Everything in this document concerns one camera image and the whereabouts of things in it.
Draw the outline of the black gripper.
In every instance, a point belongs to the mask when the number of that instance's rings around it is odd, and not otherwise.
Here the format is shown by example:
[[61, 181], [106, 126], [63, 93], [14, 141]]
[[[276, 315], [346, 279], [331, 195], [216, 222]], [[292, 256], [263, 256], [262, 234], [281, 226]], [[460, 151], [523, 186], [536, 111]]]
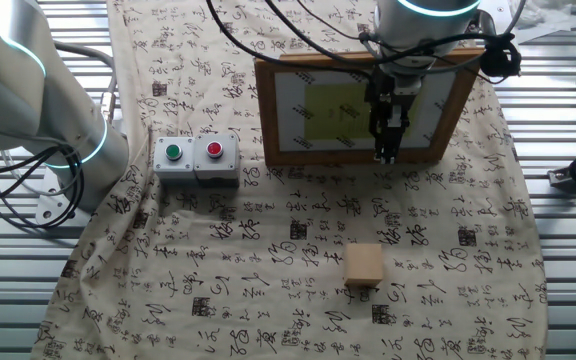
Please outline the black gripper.
[[386, 130], [386, 162], [394, 164], [402, 138], [409, 126], [409, 111], [421, 90], [421, 77], [387, 74], [375, 67], [366, 87], [366, 102], [370, 105], [369, 127], [375, 128], [375, 160], [384, 163], [384, 140], [381, 128]]

